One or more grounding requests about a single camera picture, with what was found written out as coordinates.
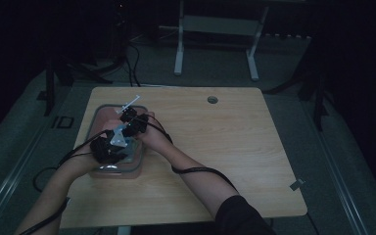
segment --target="gray floor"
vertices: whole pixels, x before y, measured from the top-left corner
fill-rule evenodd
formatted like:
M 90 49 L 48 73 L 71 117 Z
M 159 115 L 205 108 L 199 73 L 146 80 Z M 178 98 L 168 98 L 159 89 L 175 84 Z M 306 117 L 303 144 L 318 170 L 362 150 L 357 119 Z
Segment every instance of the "gray floor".
M 244 50 L 204 46 L 198 41 L 187 41 L 182 75 L 174 76 L 174 42 L 173 36 L 157 44 L 143 36 L 133 40 L 140 52 L 137 76 L 142 84 L 271 88 L 291 77 L 309 41 L 264 37 L 256 55 L 260 81 L 250 80 Z M 136 51 L 129 48 L 128 57 L 133 64 Z M 122 68 L 105 78 L 113 80 L 113 85 L 127 86 L 127 71 Z M 1 123 L 0 189 L 6 189 L 9 195 L 0 197 L 0 234 L 11 234 L 37 198 L 31 185 L 33 175 L 43 167 L 53 166 L 73 146 L 89 94 L 97 85 L 100 84 L 78 78 L 73 87 L 57 87 L 57 106 L 52 115 L 44 117 L 45 103 L 35 99 L 45 86 L 42 73 Z M 305 181 L 302 192 L 308 214 L 320 234 L 376 234 L 376 182 L 351 132 L 327 102 L 328 116 L 322 118 L 324 130 L 317 131 L 311 121 L 313 102 L 300 101 L 299 88 L 297 84 L 264 98 L 294 173 Z M 72 127 L 52 127 L 56 116 L 74 118 Z M 14 170 L 18 163 L 24 163 L 24 171 Z M 5 180 L 10 173 L 19 180 L 14 184 L 17 187 L 8 188 L 11 182 Z M 274 218 L 273 228 L 277 234 L 316 234 L 307 215 Z M 116 229 L 63 229 L 61 234 L 97 232 L 116 234 Z M 207 224 L 176 224 L 134 227 L 132 234 L 210 233 Z

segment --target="table top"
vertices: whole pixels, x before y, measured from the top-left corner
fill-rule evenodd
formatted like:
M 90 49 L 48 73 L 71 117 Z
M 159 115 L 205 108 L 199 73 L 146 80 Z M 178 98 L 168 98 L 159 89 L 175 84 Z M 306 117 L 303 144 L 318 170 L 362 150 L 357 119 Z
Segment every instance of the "table top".
M 82 143 L 96 110 L 106 104 L 155 112 L 175 146 L 224 173 L 263 217 L 306 214 L 275 125 L 257 88 L 97 87 L 90 96 L 75 145 Z M 211 104 L 214 96 L 218 102 Z M 62 228 L 211 221 L 169 163 L 146 150 L 135 179 L 84 175 L 73 183 Z

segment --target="dark background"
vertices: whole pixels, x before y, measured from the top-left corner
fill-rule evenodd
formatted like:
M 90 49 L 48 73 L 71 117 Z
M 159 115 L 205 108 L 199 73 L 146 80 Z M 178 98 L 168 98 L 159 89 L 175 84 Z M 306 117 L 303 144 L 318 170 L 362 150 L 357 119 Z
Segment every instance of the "dark background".
M 246 1 L 206 1 L 201 8 L 197 3 L 192 1 L 187 10 L 253 16 Z M 302 63 L 327 74 L 334 105 L 376 177 L 376 1 L 270 4 L 264 33 L 312 38 Z M 106 56 L 99 52 L 113 25 L 122 24 L 117 33 L 123 38 L 128 26 L 137 25 L 155 40 L 158 26 L 177 25 L 177 18 L 178 1 L 173 0 L 0 0 L 0 122 L 49 57 L 62 54 L 94 65 L 96 57 Z M 117 54 L 125 46 L 119 42 Z

